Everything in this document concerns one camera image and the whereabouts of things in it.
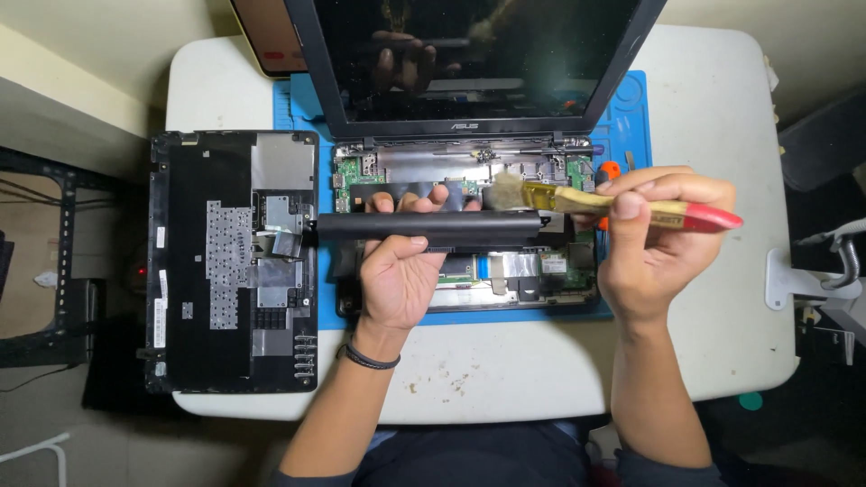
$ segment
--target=metal bracket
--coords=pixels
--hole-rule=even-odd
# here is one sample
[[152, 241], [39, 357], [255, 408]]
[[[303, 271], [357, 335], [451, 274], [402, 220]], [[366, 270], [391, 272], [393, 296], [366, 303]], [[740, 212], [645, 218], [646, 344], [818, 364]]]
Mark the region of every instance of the metal bracket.
[[830, 272], [791, 269], [791, 254], [782, 249], [772, 249], [766, 254], [764, 301], [770, 309], [779, 311], [788, 303], [789, 294], [854, 299], [863, 292], [860, 281], [839, 289], [824, 289], [821, 286], [821, 282], [841, 276]]

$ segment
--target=man's right hand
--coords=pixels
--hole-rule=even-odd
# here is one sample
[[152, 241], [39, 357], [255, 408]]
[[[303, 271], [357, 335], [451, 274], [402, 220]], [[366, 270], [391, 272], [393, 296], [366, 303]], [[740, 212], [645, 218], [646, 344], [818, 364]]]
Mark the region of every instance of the man's right hand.
[[647, 202], [678, 199], [733, 212], [734, 185], [687, 166], [662, 166], [627, 172], [596, 193], [617, 197], [610, 213], [610, 255], [598, 268], [602, 296], [630, 331], [663, 325], [671, 301], [713, 262], [725, 233], [650, 228]]

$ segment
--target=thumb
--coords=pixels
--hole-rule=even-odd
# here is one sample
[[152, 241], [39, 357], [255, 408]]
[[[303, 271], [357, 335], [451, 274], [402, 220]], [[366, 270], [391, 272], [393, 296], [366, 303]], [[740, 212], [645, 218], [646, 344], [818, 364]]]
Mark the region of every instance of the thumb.
[[426, 237], [391, 235], [367, 257], [367, 262], [375, 267], [391, 267], [398, 260], [416, 256], [426, 248]]
[[613, 200], [608, 215], [611, 238], [611, 272], [628, 273], [643, 265], [643, 248], [650, 229], [650, 205], [635, 192], [624, 192]]

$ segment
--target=laptop screen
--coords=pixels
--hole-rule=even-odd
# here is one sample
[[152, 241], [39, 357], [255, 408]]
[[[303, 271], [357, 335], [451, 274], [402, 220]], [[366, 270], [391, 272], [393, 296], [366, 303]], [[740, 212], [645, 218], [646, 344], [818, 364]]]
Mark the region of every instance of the laptop screen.
[[315, 0], [347, 121], [583, 115], [638, 0]]

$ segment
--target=blue silicone mat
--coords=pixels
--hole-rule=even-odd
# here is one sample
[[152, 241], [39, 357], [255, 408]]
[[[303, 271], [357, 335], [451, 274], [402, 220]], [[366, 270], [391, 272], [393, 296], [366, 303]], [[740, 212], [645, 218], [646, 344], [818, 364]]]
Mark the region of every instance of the blue silicone mat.
[[[332, 212], [333, 141], [309, 75], [292, 75], [289, 80], [274, 82], [274, 130], [313, 130], [319, 134], [319, 213]], [[646, 75], [643, 71], [629, 71], [626, 74], [591, 138], [593, 144], [604, 146], [604, 154], [593, 157], [595, 168], [606, 160], [615, 160], [623, 172], [628, 171], [626, 151], [632, 152], [635, 168], [652, 166], [650, 114], [647, 107]], [[336, 283], [328, 279], [331, 252], [328, 247], [319, 249], [319, 329], [346, 327], [346, 320], [337, 316]], [[607, 304], [601, 301], [594, 306], [429, 313], [419, 324], [537, 321], [552, 317], [559, 320], [585, 320], [610, 318], [612, 314]]]

